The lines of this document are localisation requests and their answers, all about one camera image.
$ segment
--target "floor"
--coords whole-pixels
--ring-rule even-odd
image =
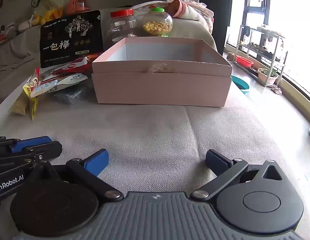
[[[310,206],[310,123],[283,95],[277,95],[270,88],[264,88],[253,77],[233,65],[232,74],[243,79],[250,86],[246,96],[262,112],[261,122],[273,136],[288,163],[298,171],[299,181]]]

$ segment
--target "tree illustration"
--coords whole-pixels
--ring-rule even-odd
[[[76,24],[76,31],[79,32],[80,31],[80,25],[85,22],[84,19],[82,19],[82,17],[80,15],[77,15],[77,17],[75,19],[73,19],[73,22]]]
[[[93,25],[92,25],[91,23],[89,23],[89,21],[84,21],[83,23],[81,23],[80,28],[81,28],[82,30],[84,30],[84,31],[83,31],[83,33],[82,33],[80,36],[85,36],[86,33],[87,33],[87,31],[88,31],[90,28],[92,28],[92,27],[93,27]]]
[[[69,37],[72,37],[72,32],[73,30],[76,28],[76,26],[74,25],[74,22],[69,23],[66,27],[65,27],[65,31],[67,31],[69,33]]]

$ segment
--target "black circular joint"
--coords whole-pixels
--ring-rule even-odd
[[[281,204],[276,195],[265,191],[248,193],[243,198],[243,203],[248,209],[260,213],[272,212]]]
[[[217,197],[216,210],[241,231],[271,235],[296,227],[303,202],[286,181],[259,179],[224,189]]]
[[[14,197],[10,213],[19,231],[38,237],[61,236],[88,223],[98,199],[87,188],[55,180],[34,181]]]

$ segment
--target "gray ribbed plate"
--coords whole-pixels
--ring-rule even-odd
[[[16,240],[36,240],[20,232]],[[189,200],[184,192],[129,192],[120,202],[103,205],[82,229],[45,240],[244,240],[302,239],[293,231],[280,236],[249,236],[218,219],[207,203]]]

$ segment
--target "gray bedsheet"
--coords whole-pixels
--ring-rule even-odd
[[[255,115],[255,105],[232,83],[223,108],[160,105],[103,105],[82,101],[62,105],[42,101],[36,120],[11,116],[0,135],[31,138],[48,135],[63,145],[52,164],[86,158],[100,148],[108,149],[110,163],[99,175],[122,192],[185,191],[215,176],[206,168],[208,149],[230,159],[251,164],[274,159],[299,191],[295,178],[277,145]],[[0,236],[14,232],[7,214],[10,199],[0,207]],[[307,209],[297,232],[310,239]]]

